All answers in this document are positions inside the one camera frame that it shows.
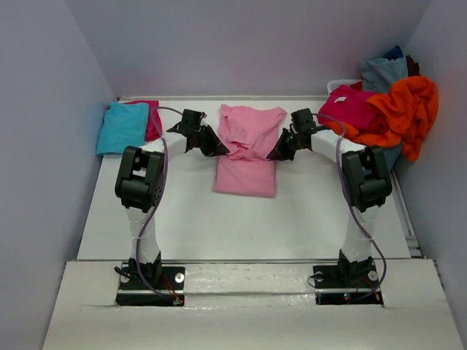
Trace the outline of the light pink t-shirt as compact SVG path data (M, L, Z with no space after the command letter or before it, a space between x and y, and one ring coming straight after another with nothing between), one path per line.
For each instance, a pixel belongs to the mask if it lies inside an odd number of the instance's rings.
M217 193L273 198L276 166L267 156L278 140L287 112L276 107L220 107L218 136L229 153L219 158L213 190Z

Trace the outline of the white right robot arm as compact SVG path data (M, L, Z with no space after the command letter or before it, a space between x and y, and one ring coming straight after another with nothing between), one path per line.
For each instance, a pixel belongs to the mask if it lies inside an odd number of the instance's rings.
M347 129L338 122L339 131L318 125L318 115L310 109L291 114L291 123L282 133L268 160L293 160L297 151L307 149L336 164L342 194L349 209L347 232L339 257L333 265L316 265L310 276L312 287L358 289L366 286L376 292L386 273L378 273L372 257L381 254L374 239L374 228L381 207L392 192L392 182L381 147L355 144L345 138Z

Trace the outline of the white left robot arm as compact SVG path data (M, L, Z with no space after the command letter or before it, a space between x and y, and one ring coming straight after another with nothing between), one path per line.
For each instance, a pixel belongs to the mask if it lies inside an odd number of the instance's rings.
M163 275L154 216L163 199L169 162L192 149L201 150L207 158L228 154L228 148L205 121L204 112L184 109L177 114L181 120L166 131L156 126L160 137L155 141L124 149L115 183L115 194L126 210L132 238L128 267L116 271L153 292Z

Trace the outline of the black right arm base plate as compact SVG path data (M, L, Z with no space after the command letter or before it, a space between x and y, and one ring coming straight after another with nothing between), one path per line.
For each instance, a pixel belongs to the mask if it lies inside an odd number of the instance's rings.
M316 265L307 283L314 289L318 306L384 305L374 265L350 281L337 276L336 265Z

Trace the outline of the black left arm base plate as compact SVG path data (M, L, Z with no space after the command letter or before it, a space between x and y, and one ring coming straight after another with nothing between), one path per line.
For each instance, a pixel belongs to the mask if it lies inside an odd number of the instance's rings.
M118 306L183 307L185 305L185 266L163 265L160 279L148 287L128 263L114 267L119 276L115 303Z

